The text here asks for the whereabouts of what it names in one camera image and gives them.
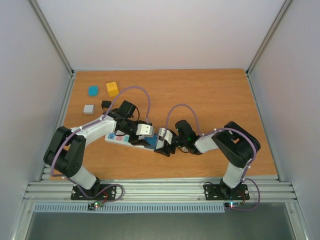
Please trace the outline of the white power strip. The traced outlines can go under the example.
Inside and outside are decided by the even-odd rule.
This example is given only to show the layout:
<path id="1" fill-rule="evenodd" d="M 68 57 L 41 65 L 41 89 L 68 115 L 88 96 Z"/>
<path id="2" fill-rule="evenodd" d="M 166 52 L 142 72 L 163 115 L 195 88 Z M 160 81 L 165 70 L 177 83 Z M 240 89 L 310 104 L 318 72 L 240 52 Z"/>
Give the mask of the white power strip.
<path id="1" fill-rule="evenodd" d="M 132 147 L 136 149 L 142 149 L 142 150 L 147 150 L 147 151 L 154 151 L 151 149 L 147 149 L 144 146 L 133 146 L 129 143 L 129 136 L 123 135 L 123 136 L 117 136 L 115 133 L 109 133 L 108 135 L 105 136 L 104 140 L 107 143 L 112 143 L 112 144 L 117 144 L 121 146 L 126 146 L 126 147 Z"/>

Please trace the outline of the black power adapter plug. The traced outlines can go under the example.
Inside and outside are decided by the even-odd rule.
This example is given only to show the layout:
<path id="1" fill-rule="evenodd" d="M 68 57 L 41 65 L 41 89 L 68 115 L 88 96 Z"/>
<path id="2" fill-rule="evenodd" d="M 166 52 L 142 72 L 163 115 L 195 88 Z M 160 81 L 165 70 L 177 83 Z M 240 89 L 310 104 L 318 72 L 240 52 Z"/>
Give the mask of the black power adapter plug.
<path id="1" fill-rule="evenodd" d="M 101 108 L 102 109 L 108 109 L 111 106 L 112 102 L 108 100 L 103 100 L 101 102 Z"/>

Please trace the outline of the yellow cube socket adapter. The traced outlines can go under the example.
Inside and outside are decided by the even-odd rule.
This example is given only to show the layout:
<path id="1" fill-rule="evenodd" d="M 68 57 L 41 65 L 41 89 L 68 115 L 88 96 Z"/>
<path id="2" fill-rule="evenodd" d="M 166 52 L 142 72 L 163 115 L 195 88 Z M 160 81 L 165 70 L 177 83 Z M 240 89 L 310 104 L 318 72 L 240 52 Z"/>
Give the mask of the yellow cube socket adapter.
<path id="1" fill-rule="evenodd" d="M 106 84 L 106 89 L 109 97 L 113 98 L 116 97 L 119 94 L 119 89 L 117 86 L 117 83 L 115 81 L 113 82 L 108 82 Z"/>

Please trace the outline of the white charger plug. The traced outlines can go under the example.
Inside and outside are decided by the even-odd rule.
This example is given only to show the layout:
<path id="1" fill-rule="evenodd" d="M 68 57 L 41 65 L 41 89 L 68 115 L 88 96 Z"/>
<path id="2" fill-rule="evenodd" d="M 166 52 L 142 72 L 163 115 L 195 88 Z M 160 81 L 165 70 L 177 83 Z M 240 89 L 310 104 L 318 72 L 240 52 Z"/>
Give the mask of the white charger plug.
<path id="1" fill-rule="evenodd" d="M 93 115 L 95 113 L 95 105 L 94 104 L 86 104 L 83 108 L 83 113 L 85 115 Z"/>

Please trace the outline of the cyan plug adapter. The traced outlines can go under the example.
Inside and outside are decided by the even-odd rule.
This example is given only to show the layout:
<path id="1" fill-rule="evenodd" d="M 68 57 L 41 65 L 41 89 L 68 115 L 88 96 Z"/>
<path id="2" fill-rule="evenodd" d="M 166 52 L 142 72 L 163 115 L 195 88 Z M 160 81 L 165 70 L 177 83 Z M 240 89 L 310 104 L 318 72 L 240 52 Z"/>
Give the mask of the cyan plug adapter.
<path id="1" fill-rule="evenodd" d="M 88 93 L 88 95 L 89 95 L 90 97 L 95 97 L 95 96 L 97 96 L 98 93 L 99 93 L 99 87 L 98 87 L 97 85 L 89 86 L 87 93 Z"/>

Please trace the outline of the dark blue cube adapter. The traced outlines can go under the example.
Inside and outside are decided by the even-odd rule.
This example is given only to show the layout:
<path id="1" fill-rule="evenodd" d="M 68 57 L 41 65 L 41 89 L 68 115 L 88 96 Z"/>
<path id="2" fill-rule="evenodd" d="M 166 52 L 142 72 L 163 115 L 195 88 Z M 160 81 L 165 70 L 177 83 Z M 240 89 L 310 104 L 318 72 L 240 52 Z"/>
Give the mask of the dark blue cube adapter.
<path id="1" fill-rule="evenodd" d="M 154 134 L 153 136 L 145 137 L 144 140 L 148 143 L 145 148 L 150 150 L 155 150 L 158 143 L 158 136 Z"/>

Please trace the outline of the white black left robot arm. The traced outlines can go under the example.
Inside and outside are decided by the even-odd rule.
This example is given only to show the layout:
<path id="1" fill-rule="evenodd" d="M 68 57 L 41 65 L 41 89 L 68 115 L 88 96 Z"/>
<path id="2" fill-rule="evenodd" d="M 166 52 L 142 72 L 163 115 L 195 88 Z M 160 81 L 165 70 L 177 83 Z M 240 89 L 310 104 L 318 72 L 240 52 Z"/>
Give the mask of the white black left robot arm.
<path id="1" fill-rule="evenodd" d="M 145 137 L 154 133 L 149 121 L 131 120 L 131 103 L 124 101 L 119 108 L 108 109 L 94 121 L 74 128 L 59 127 L 44 154 L 43 161 L 82 190 L 85 197 L 96 199 L 102 192 L 100 179 L 83 165 L 85 148 L 92 142 L 120 131 L 129 136 L 133 146 L 147 146 Z"/>

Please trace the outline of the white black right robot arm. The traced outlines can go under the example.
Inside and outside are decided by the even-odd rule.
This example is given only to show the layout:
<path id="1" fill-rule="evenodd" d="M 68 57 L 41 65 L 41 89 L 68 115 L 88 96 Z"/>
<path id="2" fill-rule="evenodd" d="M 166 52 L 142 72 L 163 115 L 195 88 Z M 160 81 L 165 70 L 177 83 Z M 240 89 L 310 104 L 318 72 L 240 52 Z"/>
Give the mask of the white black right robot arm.
<path id="1" fill-rule="evenodd" d="M 251 162 L 261 149 L 260 142 L 234 121 L 205 135 L 197 135 L 186 120 L 178 121 L 175 128 L 177 133 L 165 128 L 159 130 L 160 146 L 154 152 L 169 157 L 177 148 L 192 155 L 219 149 L 228 160 L 228 166 L 217 193 L 224 200 L 234 197 Z"/>

